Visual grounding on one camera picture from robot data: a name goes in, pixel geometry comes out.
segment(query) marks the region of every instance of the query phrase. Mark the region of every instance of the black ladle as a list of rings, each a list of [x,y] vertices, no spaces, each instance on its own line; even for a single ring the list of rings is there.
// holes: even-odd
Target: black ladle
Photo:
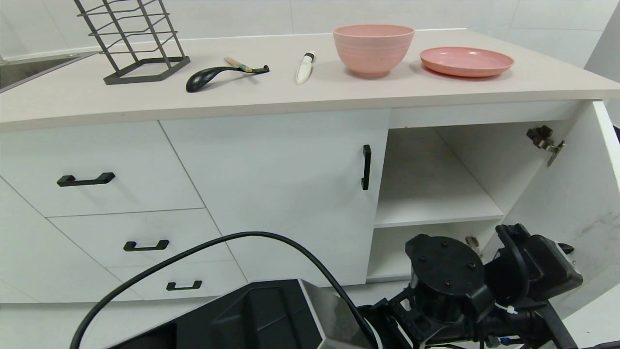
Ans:
[[[187,84],[185,84],[185,90],[187,92],[196,92],[204,85],[206,85],[209,81],[213,80],[213,78],[217,74],[220,74],[222,71],[225,70],[240,71],[242,73],[248,73],[253,75],[269,73],[269,67],[267,65],[262,68],[252,69],[251,72],[245,71],[241,68],[236,68],[234,66],[214,66],[213,68],[201,70],[190,76],[190,78],[187,80]]]

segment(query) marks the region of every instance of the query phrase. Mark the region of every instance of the sink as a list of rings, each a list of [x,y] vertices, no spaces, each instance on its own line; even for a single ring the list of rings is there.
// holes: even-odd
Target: sink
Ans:
[[[0,64],[0,93],[95,53],[97,52],[3,61]]]

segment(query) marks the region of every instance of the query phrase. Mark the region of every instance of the drawer handle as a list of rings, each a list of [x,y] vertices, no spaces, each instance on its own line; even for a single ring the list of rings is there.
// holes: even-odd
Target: drawer handle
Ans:
[[[135,252],[135,251],[161,251],[165,250],[168,247],[170,241],[168,240],[160,240],[157,245],[153,247],[136,247],[137,243],[135,241],[127,241],[123,249],[127,252]]]
[[[87,179],[84,181],[76,181],[76,178],[74,176],[68,175],[68,176],[62,176],[56,183],[58,184],[58,186],[61,186],[61,187],[93,186],[96,184],[107,184],[111,182],[111,180],[113,180],[114,177],[116,177],[114,173],[104,172],[99,177],[97,177],[97,179]]]
[[[373,152],[370,150],[370,145],[364,144],[364,177],[361,179],[361,190],[368,190],[368,183],[370,182],[370,157]]]
[[[183,291],[184,289],[199,289],[202,286],[202,281],[196,280],[194,284],[189,287],[177,287],[177,283],[168,283],[166,291]]]

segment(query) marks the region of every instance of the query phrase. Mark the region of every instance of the black metal rack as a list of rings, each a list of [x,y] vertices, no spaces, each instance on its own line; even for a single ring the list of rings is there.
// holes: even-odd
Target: black metal rack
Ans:
[[[112,85],[112,84],[130,84],[130,83],[145,83],[145,82],[152,82],[152,81],[162,81],[166,79],[168,76],[174,74],[179,69],[183,68],[185,65],[187,65],[187,63],[190,63],[190,58],[185,55],[185,53],[183,52],[183,48],[181,48],[179,38],[177,37],[177,31],[174,30],[174,28],[172,27],[172,22],[170,21],[169,13],[166,11],[166,8],[164,7],[164,3],[162,0],[147,0],[146,2],[144,2],[143,0],[131,0],[131,1],[134,1],[137,5],[137,7],[133,9],[114,9],[115,2],[127,3],[128,0],[102,0],[102,5],[93,7],[92,9],[88,9],[88,10],[84,8],[80,0],[74,0],[74,1],[77,5],[77,8],[80,11],[80,14],[78,15],[78,17],[83,17],[84,20],[86,21],[86,24],[91,30],[91,33],[89,34],[89,36],[95,37],[95,39],[97,40],[97,43],[99,44],[102,50],[100,54],[105,55],[108,58],[108,61],[110,61],[110,64],[115,70],[114,73],[104,78],[105,84]],[[154,2],[159,3],[161,11],[157,13],[149,13],[147,8],[154,7],[154,6],[149,6],[150,4]],[[110,16],[111,21],[97,28],[94,25],[91,17],[92,16],[104,16],[104,15]],[[121,21],[123,19],[140,18],[140,17],[144,18],[144,21],[146,23],[145,29],[123,31],[121,27]],[[155,26],[157,25],[158,27],[160,27],[164,25],[164,23],[158,25],[160,22],[163,22],[163,21],[167,23],[167,28],[165,30],[156,30]],[[109,29],[105,30],[106,28],[109,28],[110,26],[113,26],[115,30],[112,30],[112,31],[109,31]],[[159,35],[165,35],[165,34],[169,34],[169,35],[167,35],[164,40],[161,40],[159,38]],[[129,41],[129,37],[132,37],[135,35],[152,35],[157,47],[152,50],[135,50],[131,46],[131,43]],[[120,37],[120,38],[114,40],[110,44],[106,44],[104,42],[104,37]],[[177,44],[177,48],[179,49],[180,56],[168,57],[168,55],[166,54],[166,51],[164,50],[164,45],[172,39],[174,39],[174,42]],[[118,52],[110,51],[110,49],[114,45],[117,45],[120,42],[123,42],[125,44],[126,50],[121,50]],[[138,59],[137,53],[152,53],[158,50],[159,50],[159,53],[161,54],[161,57]],[[131,55],[134,62],[124,68],[119,68],[117,62],[114,60],[114,57],[113,57],[113,55],[119,55],[119,54]],[[136,70],[140,66],[143,66],[145,64],[150,64],[150,63],[165,63],[167,66],[167,69],[163,71],[162,73],[159,73],[156,75],[125,76],[129,72]]]

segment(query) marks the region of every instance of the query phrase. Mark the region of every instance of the white knife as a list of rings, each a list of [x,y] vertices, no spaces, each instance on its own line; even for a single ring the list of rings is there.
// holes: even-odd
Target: white knife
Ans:
[[[305,83],[312,73],[312,62],[314,61],[314,51],[308,51],[301,60],[299,69],[297,69],[297,84]]]

